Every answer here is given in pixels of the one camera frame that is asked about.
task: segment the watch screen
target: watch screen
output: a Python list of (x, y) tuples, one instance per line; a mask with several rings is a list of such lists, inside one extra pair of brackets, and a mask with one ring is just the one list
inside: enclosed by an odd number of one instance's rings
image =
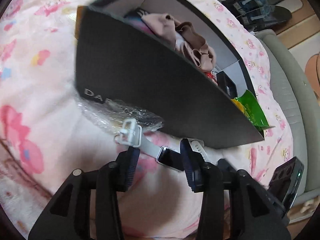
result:
[(180, 153), (171, 150), (167, 147), (163, 147), (158, 157), (158, 162), (166, 166), (172, 167), (179, 171), (184, 171), (182, 158)]

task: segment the metal screw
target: metal screw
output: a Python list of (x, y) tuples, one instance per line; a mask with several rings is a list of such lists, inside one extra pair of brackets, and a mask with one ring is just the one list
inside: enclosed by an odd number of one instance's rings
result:
[(239, 175), (242, 176), (242, 177), (244, 177), (244, 176), (247, 175), (247, 172), (246, 172), (245, 170), (239, 170), (238, 173), (239, 173)]
[(81, 174), (81, 172), (82, 172), (82, 171), (81, 171), (80, 169), (76, 169), (76, 170), (73, 171), (72, 174), (73, 174), (74, 176), (79, 176), (79, 175)]
[(110, 163), (108, 164), (108, 166), (109, 166), (109, 168), (115, 168), (116, 166), (118, 166), (118, 163), (116, 163), (116, 162), (110, 162)]
[(211, 163), (205, 162), (205, 163), (203, 164), (203, 167), (204, 167), (205, 169), (210, 169), (210, 168), (211, 168)]

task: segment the bed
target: bed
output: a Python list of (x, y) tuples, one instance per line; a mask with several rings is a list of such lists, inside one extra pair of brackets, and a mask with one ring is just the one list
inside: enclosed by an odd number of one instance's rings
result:
[[(98, 169), (123, 150), (112, 133), (84, 116), (74, 95), (76, 9), (90, 1), (12, 0), (0, 20), (0, 204), (24, 237), (74, 169)], [(217, 0), (188, 1), (236, 48), (274, 126), (259, 143), (205, 150), (212, 163), (226, 158), (267, 186), (275, 168), (293, 156), (290, 126), (270, 89), (268, 54)], [(179, 139), (170, 135), (147, 136), (179, 149)], [(118, 196), (123, 230), (129, 236), (185, 238), (197, 229), (201, 199), (183, 173), (141, 154), (134, 185)]]

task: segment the green package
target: green package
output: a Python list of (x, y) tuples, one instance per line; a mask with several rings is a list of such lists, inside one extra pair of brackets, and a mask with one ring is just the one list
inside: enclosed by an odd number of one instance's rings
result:
[(234, 100), (243, 105), (244, 114), (259, 131), (272, 128), (269, 126), (266, 116), (264, 115), (257, 99), (249, 90), (246, 90), (241, 97), (234, 98)]

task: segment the plastic wrap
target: plastic wrap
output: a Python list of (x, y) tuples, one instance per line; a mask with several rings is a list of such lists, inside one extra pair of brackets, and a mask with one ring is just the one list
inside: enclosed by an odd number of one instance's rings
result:
[(101, 104), (81, 98), (78, 94), (76, 96), (77, 105), (85, 117), (105, 132), (116, 134), (126, 118), (135, 118), (144, 132), (156, 131), (163, 126), (161, 117), (123, 101), (107, 99)]

